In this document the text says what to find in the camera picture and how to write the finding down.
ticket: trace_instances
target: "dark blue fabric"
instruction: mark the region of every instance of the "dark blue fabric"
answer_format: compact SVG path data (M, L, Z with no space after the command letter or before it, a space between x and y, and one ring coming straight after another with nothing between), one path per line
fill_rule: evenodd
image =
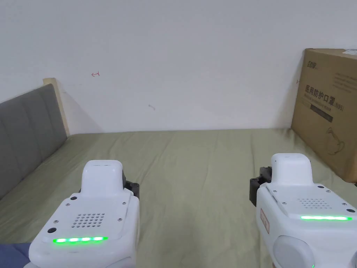
M0 267L24 268L30 262L30 244L0 244Z

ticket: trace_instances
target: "green bedsheet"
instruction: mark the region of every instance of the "green bedsheet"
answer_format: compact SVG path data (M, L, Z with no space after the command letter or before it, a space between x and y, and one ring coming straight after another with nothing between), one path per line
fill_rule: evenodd
M357 207L357 188L336 176L292 130L153 131L73 135L0 201L0 243L30 242L81 187L91 159L117 159L140 183L137 267L271 268L249 179L274 153L303 153L315 182Z

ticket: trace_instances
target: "cardboard box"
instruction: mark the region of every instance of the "cardboard box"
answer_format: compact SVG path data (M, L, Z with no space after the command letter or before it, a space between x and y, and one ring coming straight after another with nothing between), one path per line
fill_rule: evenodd
M291 128L357 182L357 50L306 49Z

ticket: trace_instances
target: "green led light strip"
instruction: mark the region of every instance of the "green led light strip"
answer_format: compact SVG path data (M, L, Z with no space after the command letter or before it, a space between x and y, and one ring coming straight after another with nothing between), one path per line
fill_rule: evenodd
M82 241L101 241L107 240L107 237L97 236L97 237L73 237L73 238L58 238L53 239L55 243L64 243L64 242L82 242Z
M303 220L353 220L351 217L343 216L301 216Z

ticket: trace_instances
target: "white plastic casing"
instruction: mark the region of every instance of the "white plastic casing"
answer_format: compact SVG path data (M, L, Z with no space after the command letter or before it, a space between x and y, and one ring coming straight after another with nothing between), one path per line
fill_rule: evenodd
M139 199L123 189L122 164L116 160L89 161L83 170L81 192L71 197L60 204L31 243L30 265L40 268L135 267ZM57 230L48 233L53 227ZM82 237L108 239L80 243L53 241Z
M272 182L257 192L256 220L277 268L356 268L356 214L351 204L313 183L306 156L273 155ZM304 215L352 220L303 220Z

